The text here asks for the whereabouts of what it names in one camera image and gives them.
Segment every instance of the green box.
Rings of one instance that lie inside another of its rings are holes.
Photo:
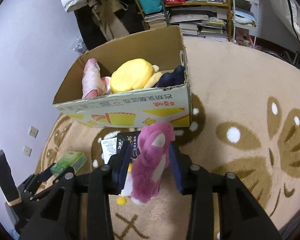
[[[83,152],[67,152],[50,170],[53,173],[61,174],[66,168],[72,167],[74,173],[77,173],[86,161],[87,158]]]

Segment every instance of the electrical outlet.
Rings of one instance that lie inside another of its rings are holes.
[[[39,130],[37,128],[34,128],[33,126],[30,127],[29,130],[29,135],[32,136],[33,138],[37,137]]]
[[[28,146],[23,147],[23,154],[24,155],[27,155],[28,157],[30,157],[31,151],[32,151],[32,149],[29,148]]]

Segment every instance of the bolt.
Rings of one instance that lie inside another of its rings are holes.
[[[73,173],[68,172],[68,173],[65,175],[65,178],[66,178],[66,179],[72,179],[72,178],[73,178]]]
[[[108,164],[102,165],[101,166],[101,170],[102,171],[109,171],[110,170],[110,166]]]
[[[199,166],[198,164],[192,164],[192,165],[190,166],[190,169],[191,169],[192,171],[198,171],[198,170],[200,170],[200,166]]]
[[[235,179],[236,175],[235,175],[233,172],[228,172],[228,173],[227,173],[227,177],[228,177],[229,179]]]

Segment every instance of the stuffed animal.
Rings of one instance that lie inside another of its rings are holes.
[[[169,165],[169,143],[175,140],[169,123],[144,126],[138,136],[140,155],[131,168],[131,199],[135,204],[147,203],[159,193],[163,170]]]
[[[101,78],[97,60],[88,59],[83,70],[82,98],[96,98],[110,92],[110,77]]]
[[[116,93],[153,87],[162,76],[158,70],[157,65],[142,58],[129,60],[112,74],[110,87]]]
[[[166,88],[181,85],[185,82],[185,67],[177,66],[172,73],[165,73],[158,81],[158,88]]]

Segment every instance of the white plush foot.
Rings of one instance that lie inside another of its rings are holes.
[[[162,148],[165,142],[166,142],[166,138],[164,137],[164,134],[161,133],[157,136],[156,139],[154,139],[152,145]]]
[[[136,198],[132,197],[131,198],[132,202],[135,203],[138,206],[142,206],[143,203],[140,200],[137,200]]]

